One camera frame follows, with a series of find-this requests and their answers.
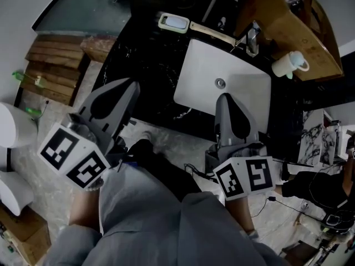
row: cup handle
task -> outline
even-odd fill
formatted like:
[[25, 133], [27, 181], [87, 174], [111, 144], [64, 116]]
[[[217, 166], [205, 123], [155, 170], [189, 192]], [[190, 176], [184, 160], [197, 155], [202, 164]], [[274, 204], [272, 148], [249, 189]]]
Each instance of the cup handle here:
[[301, 71], [308, 71], [310, 69], [310, 64], [308, 63], [308, 61], [306, 59], [304, 59], [305, 63], [306, 63], [306, 67], [301, 67], [301, 66], [297, 66], [297, 68]]

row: white ceramic fixture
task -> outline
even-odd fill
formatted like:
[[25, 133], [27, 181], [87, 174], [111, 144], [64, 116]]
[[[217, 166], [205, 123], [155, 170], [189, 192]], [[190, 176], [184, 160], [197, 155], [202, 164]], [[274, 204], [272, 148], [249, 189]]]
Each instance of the white ceramic fixture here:
[[0, 103], [0, 117], [0, 146], [22, 147], [36, 140], [37, 126], [26, 112]]
[[15, 215], [34, 199], [30, 185], [16, 172], [0, 171], [0, 200]]
[[241, 101], [266, 133], [271, 78], [253, 65], [196, 39], [190, 41], [174, 94], [178, 104], [215, 115], [222, 93]]

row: white cup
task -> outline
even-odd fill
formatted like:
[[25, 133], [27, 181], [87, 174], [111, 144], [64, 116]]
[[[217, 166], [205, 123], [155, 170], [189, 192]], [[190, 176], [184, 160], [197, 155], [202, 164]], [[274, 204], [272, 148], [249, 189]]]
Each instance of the white cup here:
[[275, 61], [271, 65], [273, 73], [278, 76], [287, 76], [292, 79], [292, 72], [299, 69], [301, 71], [308, 71], [310, 65], [299, 51], [289, 52], [279, 60]]

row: black pants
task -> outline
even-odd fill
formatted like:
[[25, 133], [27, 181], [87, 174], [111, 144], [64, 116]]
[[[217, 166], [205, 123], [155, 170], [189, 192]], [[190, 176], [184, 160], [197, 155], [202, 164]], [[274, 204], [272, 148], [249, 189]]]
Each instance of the black pants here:
[[149, 140], [139, 140], [128, 154], [133, 155], [133, 160], [161, 181], [179, 201], [189, 193], [201, 192], [190, 174], [174, 166], [162, 155], [155, 154]]
[[296, 196], [323, 209], [336, 208], [348, 198], [342, 183], [342, 173], [328, 175], [323, 172], [301, 171], [294, 180], [282, 185], [282, 196]]

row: gray sleeve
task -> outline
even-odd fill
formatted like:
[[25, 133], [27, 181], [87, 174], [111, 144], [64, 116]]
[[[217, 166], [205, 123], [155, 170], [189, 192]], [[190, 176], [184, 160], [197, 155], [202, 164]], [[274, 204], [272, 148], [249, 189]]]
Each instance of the gray sleeve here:
[[101, 237], [91, 228], [68, 226], [49, 249], [43, 265], [82, 265]]
[[259, 252], [264, 259], [267, 266], [290, 266], [283, 258], [276, 255], [276, 253], [263, 243], [253, 242], [254, 248]]

